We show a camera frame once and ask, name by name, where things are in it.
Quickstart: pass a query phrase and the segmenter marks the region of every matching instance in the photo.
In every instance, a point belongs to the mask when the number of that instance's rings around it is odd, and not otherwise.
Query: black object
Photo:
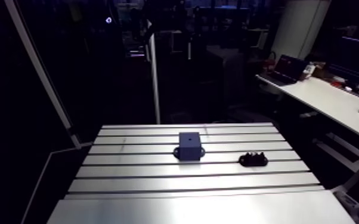
[[[179,147],[173,155],[179,161],[199,161],[205,155],[198,132],[180,132]]]
[[[281,55],[274,71],[261,76],[279,86],[294,84],[301,78],[307,64],[306,61]]]
[[[245,167],[248,166],[266,166],[268,160],[264,153],[246,153],[239,157],[238,162]]]
[[[332,49],[328,70],[359,84],[359,39],[340,38]]]

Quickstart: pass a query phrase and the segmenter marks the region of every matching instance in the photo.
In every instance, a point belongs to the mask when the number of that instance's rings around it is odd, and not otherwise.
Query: aluminum table
[[[206,154],[180,162],[180,132]],[[243,167],[246,152],[265,167]],[[271,123],[109,126],[100,130],[49,224],[354,223]]]

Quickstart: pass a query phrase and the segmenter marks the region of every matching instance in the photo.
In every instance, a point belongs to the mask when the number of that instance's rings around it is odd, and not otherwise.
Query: metal table surface
[[[200,133],[200,161],[172,155],[180,132]],[[267,166],[237,163],[254,151]],[[103,126],[48,223],[246,221],[353,223],[271,123]]]

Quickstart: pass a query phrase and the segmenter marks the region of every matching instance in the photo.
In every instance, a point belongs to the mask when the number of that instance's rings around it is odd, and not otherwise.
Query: metal pole
[[[147,27],[151,26],[151,22],[147,20]],[[154,34],[151,35],[149,40],[150,53],[151,53],[151,79],[153,81],[153,95],[154,95],[154,113],[156,115],[156,123],[161,124],[160,121],[160,104],[159,104],[159,87],[157,84],[157,67],[156,67],[156,48],[154,45]]]
[[[43,87],[45,88],[47,95],[49,96],[54,109],[56,110],[58,116],[60,117],[61,121],[63,122],[64,127],[66,128],[68,134],[70,135],[71,141],[74,144],[76,149],[80,149],[81,145],[78,141],[78,137],[75,134],[72,134],[69,132],[70,128],[72,127],[70,120],[68,119],[68,116],[66,115],[63,106],[61,105],[60,101],[57,98],[57,95],[55,94],[53,87],[49,81],[49,78],[47,78],[46,72],[44,68],[42,67],[41,61],[36,54],[35,48],[32,45],[32,42],[30,41],[30,37],[28,33],[26,32],[24,23],[20,17],[20,14],[17,10],[17,6],[14,3],[14,0],[4,0],[8,12],[10,13],[10,16],[14,22],[14,25],[16,26],[16,29],[18,31],[18,34],[21,37],[22,43],[24,44],[25,50],[29,55],[30,60],[32,61],[32,64],[43,84]]]

